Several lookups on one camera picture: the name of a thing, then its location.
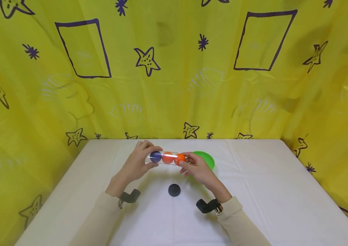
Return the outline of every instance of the black ball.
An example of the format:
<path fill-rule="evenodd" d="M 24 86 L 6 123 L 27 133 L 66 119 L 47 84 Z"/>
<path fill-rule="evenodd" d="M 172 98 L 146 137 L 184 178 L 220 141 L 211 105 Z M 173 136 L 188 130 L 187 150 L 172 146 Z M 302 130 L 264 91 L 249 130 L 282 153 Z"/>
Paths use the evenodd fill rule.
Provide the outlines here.
<path fill-rule="evenodd" d="M 181 193 L 181 188 L 179 187 L 179 185 L 177 184 L 171 184 L 168 187 L 168 194 L 170 194 L 170 196 L 178 196 Z"/>

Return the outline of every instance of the green bowl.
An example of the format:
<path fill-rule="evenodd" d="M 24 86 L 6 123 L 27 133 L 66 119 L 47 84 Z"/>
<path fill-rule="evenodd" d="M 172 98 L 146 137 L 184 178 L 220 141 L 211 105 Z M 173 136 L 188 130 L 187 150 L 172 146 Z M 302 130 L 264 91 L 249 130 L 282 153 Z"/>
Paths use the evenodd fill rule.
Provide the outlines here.
<path fill-rule="evenodd" d="M 193 153 L 202 157 L 204 161 L 208 164 L 209 168 L 213 170 L 213 168 L 215 167 L 215 160 L 212 158 L 210 154 L 205 153 L 203 151 L 194 151 Z"/>

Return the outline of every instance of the beige sleeve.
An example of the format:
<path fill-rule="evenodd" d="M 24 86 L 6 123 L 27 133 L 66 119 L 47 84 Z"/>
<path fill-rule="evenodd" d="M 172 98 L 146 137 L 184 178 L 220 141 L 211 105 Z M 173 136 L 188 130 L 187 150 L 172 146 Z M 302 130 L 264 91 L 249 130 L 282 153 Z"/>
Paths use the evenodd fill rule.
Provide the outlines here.
<path fill-rule="evenodd" d="M 105 246 L 120 215 L 118 202 L 117 197 L 102 193 L 69 245 Z"/>
<path fill-rule="evenodd" d="M 223 203 L 222 207 L 218 221 L 228 232 L 234 246 L 271 246 L 242 210 L 242 205 L 235 196 Z"/>

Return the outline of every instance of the black strap clip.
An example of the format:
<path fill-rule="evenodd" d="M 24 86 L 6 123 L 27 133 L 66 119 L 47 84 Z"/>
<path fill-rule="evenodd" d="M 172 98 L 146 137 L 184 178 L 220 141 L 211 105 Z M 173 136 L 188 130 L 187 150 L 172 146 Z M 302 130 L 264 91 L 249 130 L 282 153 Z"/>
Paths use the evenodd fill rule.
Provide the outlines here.
<path fill-rule="evenodd" d="M 137 189 L 133 189 L 131 194 L 127 194 L 126 192 L 123 192 L 122 195 L 119 197 L 120 200 L 127 202 L 127 203 L 135 203 L 140 196 L 141 192 Z"/>
<path fill-rule="evenodd" d="M 212 210 L 218 210 L 218 208 L 220 207 L 220 202 L 218 202 L 218 200 L 216 199 L 213 199 L 210 202 L 206 203 L 203 199 L 200 199 L 196 203 L 196 206 L 203 214 L 206 214 L 211 212 Z"/>

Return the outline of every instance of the ball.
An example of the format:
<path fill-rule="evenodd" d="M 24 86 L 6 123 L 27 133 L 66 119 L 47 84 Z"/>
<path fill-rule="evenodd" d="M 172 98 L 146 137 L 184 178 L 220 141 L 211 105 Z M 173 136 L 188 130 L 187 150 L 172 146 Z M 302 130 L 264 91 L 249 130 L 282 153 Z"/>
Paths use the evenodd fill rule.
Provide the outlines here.
<path fill-rule="evenodd" d="M 179 166 L 180 161 L 186 161 L 186 156 L 178 154 L 177 157 L 174 158 L 174 163 L 177 164 L 177 166 Z"/>
<path fill-rule="evenodd" d="M 174 160 L 173 153 L 171 152 L 164 152 L 162 156 L 162 160 L 165 164 L 170 164 Z"/>
<path fill-rule="evenodd" d="M 181 193 L 181 187 L 179 187 L 179 185 L 177 184 L 171 184 L 168 187 L 168 194 L 170 194 L 170 196 L 172 197 L 176 197 Z"/>
<path fill-rule="evenodd" d="M 162 159 L 162 154 L 156 150 L 150 154 L 150 159 L 152 162 L 158 163 Z"/>

